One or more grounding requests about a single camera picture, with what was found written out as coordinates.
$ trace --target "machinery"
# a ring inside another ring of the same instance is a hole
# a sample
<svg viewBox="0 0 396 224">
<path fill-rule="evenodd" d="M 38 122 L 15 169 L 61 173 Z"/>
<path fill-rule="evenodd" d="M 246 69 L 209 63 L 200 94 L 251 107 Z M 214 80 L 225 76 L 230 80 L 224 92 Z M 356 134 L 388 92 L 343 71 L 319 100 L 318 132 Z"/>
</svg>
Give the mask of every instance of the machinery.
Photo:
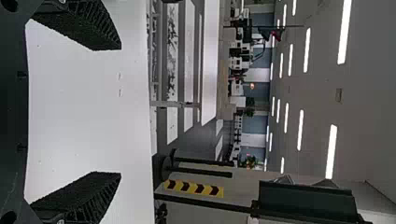
<svg viewBox="0 0 396 224">
<path fill-rule="evenodd" d="M 118 188 L 120 174 L 90 173 L 35 203 L 24 200 L 29 148 L 25 24 L 31 18 L 88 49 L 121 49 L 119 34 L 100 0 L 0 1 L 4 31 L 0 47 L 0 223 L 98 224 Z"/>
</svg>

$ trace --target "fluorescent light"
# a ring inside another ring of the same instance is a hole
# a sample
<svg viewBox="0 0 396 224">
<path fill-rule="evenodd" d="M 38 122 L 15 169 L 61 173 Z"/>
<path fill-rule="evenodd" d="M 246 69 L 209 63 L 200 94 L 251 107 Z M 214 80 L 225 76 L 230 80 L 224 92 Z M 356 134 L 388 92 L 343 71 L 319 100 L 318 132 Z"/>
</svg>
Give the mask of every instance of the fluorescent light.
<svg viewBox="0 0 396 224">
<path fill-rule="evenodd" d="M 268 137 L 269 137 L 269 135 L 270 135 L 269 133 L 270 133 L 270 126 L 267 125 L 267 133 L 265 134 L 266 142 L 268 142 Z"/>
<path fill-rule="evenodd" d="M 290 53 L 289 53 L 289 77 L 291 77 L 291 68 L 293 65 L 293 44 L 290 44 Z"/>
<path fill-rule="evenodd" d="M 272 106 L 272 111 L 271 111 L 271 113 L 272 113 L 272 117 L 274 116 L 274 114 L 275 114 L 275 96 L 273 96 L 273 106 Z"/>
<path fill-rule="evenodd" d="M 297 138 L 297 150 L 301 151 L 301 140 L 303 138 L 303 126 L 304 126 L 304 111 L 300 110 L 300 121 L 298 124 L 298 138 Z"/>
<path fill-rule="evenodd" d="M 308 72 L 308 61 L 309 61 L 309 46 L 311 44 L 311 28 L 306 30 L 305 37 L 305 56 L 304 56 L 304 73 Z"/>
<path fill-rule="evenodd" d="M 286 103 L 286 108 L 285 108 L 285 133 L 288 132 L 288 122 L 289 122 L 289 103 Z"/>
<path fill-rule="evenodd" d="M 279 78 L 283 76 L 283 53 L 280 54 Z"/>
<path fill-rule="evenodd" d="M 286 26 L 286 18 L 288 16 L 288 4 L 283 6 L 283 26 Z"/>
<path fill-rule="evenodd" d="M 270 148 L 270 152 L 272 151 L 272 133 L 270 133 L 270 146 L 269 146 L 269 148 Z"/>
<path fill-rule="evenodd" d="M 285 158 L 282 157 L 282 161 L 280 162 L 280 173 L 283 174 L 285 172 Z"/>
<path fill-rule="evenodd" d="M 270 80 L 272 81 L 273 78 L 273 73 L 274 73 L 274 63 L 271 63 L 271 71 L 270 71 Z"/>
<path fill-rule="evenodd" d="M 293 0 L 293 16 L 296 15 L 297 0 Z"/>
<path fill-rule="evenodd" d="M 332 125 L 330 128 L 329 151 L 327 154 L 326 179 L 332 179 L 332 170 L 334 167 L 335 146 L 337 144 L 337 131 L 338 131 L 337 126 Z"/>
<path fill-rule="evenodd" d="M 347 59 L 347 38 L 349 34 L 351 9 L 352 0 L 344 0 L 343 19 L 341 21 L 340 46 L 338 50 L 338 64 L 345 63 Z"/>
<path fill-rule="evenodd" d="M 277 99 L 276 123 L 279 123 L 279 115 L 280 115 L 280 99 Z"/>
</svg>

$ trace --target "light fixture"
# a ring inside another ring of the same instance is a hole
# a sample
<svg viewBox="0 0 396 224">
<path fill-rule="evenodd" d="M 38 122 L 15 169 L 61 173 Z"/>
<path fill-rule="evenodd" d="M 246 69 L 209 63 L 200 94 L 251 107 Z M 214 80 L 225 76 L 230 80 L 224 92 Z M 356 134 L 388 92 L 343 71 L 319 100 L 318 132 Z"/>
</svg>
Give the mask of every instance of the light fixture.
<svg viewBox="0 0 396 224">
<path fill-rule="evenodd" d="M 290 53 L 289 53 L 289 77 L 291 77 L 291 68 L 293 65 L 293 44 L 290 44 Z"/>
<path fill-rule="evenodd" d="M 330 128 L 329 136 L 329 150 L 327 154 L 327 164 L 326 164 L 326 179 L 332 179 L 332 171 L 334 168 L 334 157 L 335 157 L 335 147 L 337 144 L 337 126 L 333 125 Z"/>
<path fill-rule="evenodd" d="M 267 133 L 265 134 L 266 142 L 268 142 L 268 138 L 269 138 L 269 135 L 270 135 L 269 133 L 270 133 L 270 126 L 267 125 Z"/>
<path fill-rule="evenodd" d="M 297 8 L 297 0 L 293 0 L 293 16 L 296 15 L 296 8 Z"/>
<path fill-rule="evenodd" d="M 344 0 L 343 18 L 341 21 L 340 46 L 338 50 L 338 64 L 346 62 L 347 59 L 347 38 L 349 34 L 350 11 L 352 0 Z"/>
<path fill-rule="evenodd" d="M 276 123 L 279 123 L 279 115 L 280 115 L 280 99 L 277 99 Z"/>
<path fill-rule="evenodd" d="M 304 111 L 300 110 L 300 121 L 298 124 L 298 137 L 297 137 L 297 150 L 301 151 L 301 141 L 303 138 L 303 126 L 304 126 Z"/>
<path fill-rule="evenodd" d="M 285 158 L 282 157 L 282 160 L 280 161 L 280 173 L 283 174 L 285 173 Z"/>
<path fill-rule="evenodd" d="M 271 63 L 271 71 L 270 71 L 270 80 L 272 81 L 273 78 L 273 74 L 274 74 L 274 63 Z"/>
<path fill-rule="evenodd" d="M 288 16 L 288 4 L 283 6 L 283 26 L 286 26 L 286 18 Z"/>
<path fill-rule="evenodd" d="M 270 146 L 269 146 L 270 152 L 272 151 L 272 137 L 273 137 L 273 135 L 272 135 L 272 133 L 270 133 Z"/>
<path fill-rule="evenodd" d="M 272 106 L 272 111 L 271 111 L 271 114 L 272 114 L 272 117 L 275 115 L 275 96 L 273 96 L 273 102 L 272 102 L 272 104 L 273 104 L 273 106 Z"/>
<path fill-rule="evenodd" d="M 283 53 L 280 54 L 279 78 L 283 76 Z"/>
<path fill-rule="evenodd" d="M 306 30 L 306 37 L 305 37 L 304 73 L 308 72 L 310 45 L 311 45 L 311 28 L 308 28 Z"/>
<path fill-rule="evenodd" d="M 284 132 L 288 132 L 288 122 L 289 122 L 289 103 L 286 103 L 285 107 L 285 127 L 284 127 Z"/>
</svg>

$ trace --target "ceiling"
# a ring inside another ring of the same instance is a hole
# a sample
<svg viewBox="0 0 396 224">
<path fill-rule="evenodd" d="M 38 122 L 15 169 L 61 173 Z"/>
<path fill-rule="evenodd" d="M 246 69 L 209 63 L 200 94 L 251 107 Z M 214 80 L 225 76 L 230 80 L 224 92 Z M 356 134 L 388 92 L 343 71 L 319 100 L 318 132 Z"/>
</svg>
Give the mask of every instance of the ceiling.
<svg viewBox="0 0 396 224">
<path fill-rule="evenodd" d="M 391 0 L 354 0 L 346 52 L 346 63 L 338 65 L 343 0 L 276 0 L 276 20 L 283 23 L 284 4 L 288 4 L 288 29 L 274 50 L 272 96 L 280 99 L 280 122 L 270 117 L 274 133 L 268 155 L 268 170 L 325 176 L 329 133 L 338 127 L 333 178 L 368 181 L 396 202 L 396 150 L 392 126 L 396 125 L 396 30 L 391 21 L 396 14 Z M 306 29 L 311 28 L 308 71 L 304 73 Z M 291 77 L 289 47 L 294 45 Z M 279 78 L 280 54 L 284 54 L 283 77 Z M 341 103 L 335 100 L 342 89 Z M 290 104 L 289 128 L 284 133 L 285 103 Z M 304 110 L 302 150 L 297 150 L 300 110 Z"/>
</svg>

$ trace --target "yellow and black warning stripe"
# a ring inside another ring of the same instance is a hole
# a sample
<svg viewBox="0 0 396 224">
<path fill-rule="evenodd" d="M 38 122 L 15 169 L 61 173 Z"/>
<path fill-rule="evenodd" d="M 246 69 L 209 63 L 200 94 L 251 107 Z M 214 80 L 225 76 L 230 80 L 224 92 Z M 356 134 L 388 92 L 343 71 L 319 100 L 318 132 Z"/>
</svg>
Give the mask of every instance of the yellow and black warning stripe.
<svg viewBox="0 0 396 224">
<path fill-rule="evenodd" d="M 166 180 L 163 183 L 165 189 L 180 191 L 189 194 L 198 194 L 202 196 L 224 198 L 224 187 L 196 184 L 181 180 Z"/>
</svg>

